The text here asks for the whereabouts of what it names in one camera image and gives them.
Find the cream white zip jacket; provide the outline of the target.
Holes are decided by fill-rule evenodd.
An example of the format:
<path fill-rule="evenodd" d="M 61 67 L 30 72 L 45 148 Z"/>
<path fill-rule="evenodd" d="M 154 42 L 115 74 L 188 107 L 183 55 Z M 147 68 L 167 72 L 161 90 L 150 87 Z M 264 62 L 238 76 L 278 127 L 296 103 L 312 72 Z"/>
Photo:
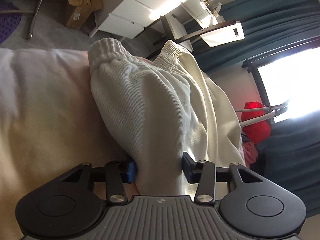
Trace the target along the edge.
<path fill-rule="evenodd" d="M 168 41 L 149 62 L 105 38 L 91 45 L 88 60 L 93 98 L 107 130 L 137 164 L 140 194 L 186 194 L 184 152 L 220 167 L 244 164 L 229 98 L 184 47 Z"/>

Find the white chair with dark frame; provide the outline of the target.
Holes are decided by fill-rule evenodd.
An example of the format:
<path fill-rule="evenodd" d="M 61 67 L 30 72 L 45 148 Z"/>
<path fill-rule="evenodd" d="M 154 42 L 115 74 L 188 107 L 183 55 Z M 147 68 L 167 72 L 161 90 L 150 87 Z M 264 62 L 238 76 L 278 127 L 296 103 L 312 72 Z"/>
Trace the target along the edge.
<path fill-rule="evenodd" d="M 154 46 L 168 40 L 177 44 L 188 42 L 191 51 L 193 51 L 190 39 L 194 37 L 196 38 L 194 42 L 200 37 L 209 47 L 217 47 L 245 38 L 241 23 L 235 20 L 211 25 L 189 34 L 185 31 L 184 26 L 171 15 L 161 16 L 160 20 L 164 28 L 164 36 L 154 42 Z"/>

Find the brown cardboard box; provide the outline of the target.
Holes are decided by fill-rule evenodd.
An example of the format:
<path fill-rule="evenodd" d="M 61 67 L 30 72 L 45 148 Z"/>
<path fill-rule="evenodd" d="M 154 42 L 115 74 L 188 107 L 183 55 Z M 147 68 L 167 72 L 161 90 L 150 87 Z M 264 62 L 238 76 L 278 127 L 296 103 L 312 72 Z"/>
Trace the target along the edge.
<path fill-rule="evenodd" d="M 80 29 L 89 16 L 101 8 L 101 0 L 68 0 L 65 13 L 65 26 Z"/>

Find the teal curtain left of window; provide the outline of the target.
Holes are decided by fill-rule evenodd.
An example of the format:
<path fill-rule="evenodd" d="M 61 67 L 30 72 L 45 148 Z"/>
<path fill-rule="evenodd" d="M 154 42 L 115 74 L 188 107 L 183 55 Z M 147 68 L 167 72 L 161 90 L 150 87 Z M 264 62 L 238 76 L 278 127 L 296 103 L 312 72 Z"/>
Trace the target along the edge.
<path fill-rule="evenodd" d="M 204 72 L 243 61 L 293 42 L 319 36 L 319 0 L 210 0 L 222 4 L 225 20 L 240 21 L 245 38 L 210 48 L 194 44 L 194 56 Z"/>

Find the bright window with dark frame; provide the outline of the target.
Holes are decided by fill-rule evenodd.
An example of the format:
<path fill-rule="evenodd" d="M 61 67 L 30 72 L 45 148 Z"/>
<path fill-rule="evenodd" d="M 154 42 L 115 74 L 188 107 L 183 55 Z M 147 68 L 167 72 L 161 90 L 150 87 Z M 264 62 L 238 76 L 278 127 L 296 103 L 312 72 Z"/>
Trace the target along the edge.
<path fill-rule="evenodd" d="M 272 122 L 319 112 L 319 37 L 270 50 L 246 59 L 261 103 L 274 106 Z"/>

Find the purple floor mat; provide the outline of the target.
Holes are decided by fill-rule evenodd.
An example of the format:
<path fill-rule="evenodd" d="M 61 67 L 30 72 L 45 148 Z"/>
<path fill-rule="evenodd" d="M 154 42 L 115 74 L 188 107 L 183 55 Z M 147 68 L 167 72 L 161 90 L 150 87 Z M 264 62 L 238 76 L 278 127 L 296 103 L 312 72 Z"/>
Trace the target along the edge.
<path fill-rule="evenodd" d="M 1 1 L 1 11 L 18 10 L 12 3 Z M 0 16 L 0 43 L 3 43 L 18 27 L 21 14 L 5 13 Z"/>

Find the teal curtain right of window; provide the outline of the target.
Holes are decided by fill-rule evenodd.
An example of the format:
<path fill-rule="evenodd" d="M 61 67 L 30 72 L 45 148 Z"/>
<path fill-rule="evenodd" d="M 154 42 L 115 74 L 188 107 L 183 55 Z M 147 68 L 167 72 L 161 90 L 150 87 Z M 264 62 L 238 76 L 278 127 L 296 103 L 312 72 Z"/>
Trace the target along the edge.
<path fill-rule="evenodd" d="M 297 195 L 307 216 L 319 214 L 319 122 L 285 120 L 256 146 L 251 169 Z"/>

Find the white drawer dresser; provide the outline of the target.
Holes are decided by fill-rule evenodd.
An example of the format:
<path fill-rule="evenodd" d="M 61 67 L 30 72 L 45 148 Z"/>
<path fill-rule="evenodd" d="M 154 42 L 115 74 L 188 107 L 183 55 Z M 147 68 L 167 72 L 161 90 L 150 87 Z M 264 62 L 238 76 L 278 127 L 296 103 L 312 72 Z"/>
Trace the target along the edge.
<path fill-rule="evenodd" d="M 206 28 L 218 23 L 204 0 L 101 0 L 102 9 L 95 13 L 97 31 L 133 39 L 160 17 L 182 7 L 195 21 Z"/>

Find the pastel tie-dye bed sheet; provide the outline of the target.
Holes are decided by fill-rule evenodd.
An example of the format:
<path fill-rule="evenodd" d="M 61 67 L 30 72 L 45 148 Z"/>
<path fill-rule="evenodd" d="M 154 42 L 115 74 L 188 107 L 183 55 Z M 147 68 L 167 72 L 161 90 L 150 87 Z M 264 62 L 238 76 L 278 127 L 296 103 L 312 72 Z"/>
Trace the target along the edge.
<path fill-rule="evenodd" d="M 81 163 L 127 153 L 105 127 L 86 51 L 1 49 L 1 239 L 20 239 L 17 202 Z"/>

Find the pink cloth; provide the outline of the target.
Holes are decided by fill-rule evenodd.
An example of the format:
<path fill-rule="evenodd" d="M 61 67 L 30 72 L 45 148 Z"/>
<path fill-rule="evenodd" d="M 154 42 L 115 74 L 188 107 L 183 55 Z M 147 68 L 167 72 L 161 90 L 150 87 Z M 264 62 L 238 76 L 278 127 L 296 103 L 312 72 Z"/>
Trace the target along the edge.
<path fill-rule="evenodd" d="M 244 161 L 245 161 L 246 167 L 249 167 L 251 164 L 256 162 L 256 159 L 258 157 L 258 152 L 253 142 L 251 141 L 242 142 L 241 149 L 244 153 Z"/>

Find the teal curtain of window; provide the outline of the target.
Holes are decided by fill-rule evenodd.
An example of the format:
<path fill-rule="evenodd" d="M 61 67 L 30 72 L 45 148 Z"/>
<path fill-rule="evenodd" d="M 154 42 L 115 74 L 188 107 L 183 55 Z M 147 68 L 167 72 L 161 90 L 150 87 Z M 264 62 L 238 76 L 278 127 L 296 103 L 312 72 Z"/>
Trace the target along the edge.
<path fill-rule="evenodd" d="M 243 61 L 293 42 L 319 36 L 319 0 L 210 0 L 222 4 L 225 20 L 240 21 L 245 38 L 210 48 L 194 44 L 194 56 L 204 72 Z"/>
<path fill-rule="evenodd" d="M 307 216 L 319 214 L 319 122 L 285 120 L 256 146 L 251 169 L 297 195 Z"/>

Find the grey metal pole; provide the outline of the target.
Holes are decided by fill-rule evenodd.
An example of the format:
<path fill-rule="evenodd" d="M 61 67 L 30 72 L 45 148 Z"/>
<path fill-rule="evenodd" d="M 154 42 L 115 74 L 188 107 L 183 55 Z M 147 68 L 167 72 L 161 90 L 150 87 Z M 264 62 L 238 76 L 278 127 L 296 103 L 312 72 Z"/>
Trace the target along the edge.
<path fill-rule="evenodd" d="M 35 7 L 34 15 L 33 15 L 33 18 L 31 20 L 29 31 L 28 31 L 27 36 L 26 36 L 26 39 L 28 39 L 28 40 L 32 39 L 32 37 L 33 37 L 35 22 L 36 22 L 36 19 L 37 19 L 37 16 L 38 16 L 38 13 L 39 13 L 39 10 L 40 10 L 42 2 L 43 2 L 43 0 L 38 0 L 38 3 L 36 5 L 36 7 Z"/>

